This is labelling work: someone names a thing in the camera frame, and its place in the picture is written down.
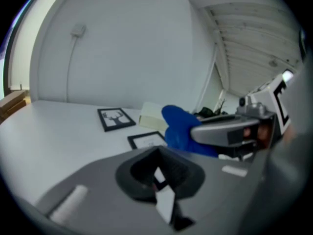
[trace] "white table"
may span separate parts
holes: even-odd
[[[36,101],[0,125],[1,170],[12,192],[35,204],[86,164],[131,151],[128,136],[154,131],[136,125],[104,132],[99,108]],[[139,110],[124,110],[138,123]]]

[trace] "slanted ceiling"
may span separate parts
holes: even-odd
[[[225,46],[231,93],[245,95],[285,69],[297,70],[300,27],[291,12],[253,3],[224,3],[206,10]]]

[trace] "beige book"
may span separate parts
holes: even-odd
[[[163,106],[161,105],[145,102],[141,109],[139,125],[158,131],[165,131],[168,125],[162,116],[162,108]]]

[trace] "picture frame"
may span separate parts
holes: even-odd
[[[98,109],[98,114],[105,132],[136,125],[121,108]]]
[[[133,150],[158,145],[167,146],[164,136],[158,131],[129,136],[127,140]]]

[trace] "blue cloth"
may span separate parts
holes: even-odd
[[[218,156],[213,146],[199,144],[191,139],[190,129],[202,124],[196,116],[173,105],[165,106],[162,115],[169,125],[165,132],[165,141],[169,147],[211,157]]]

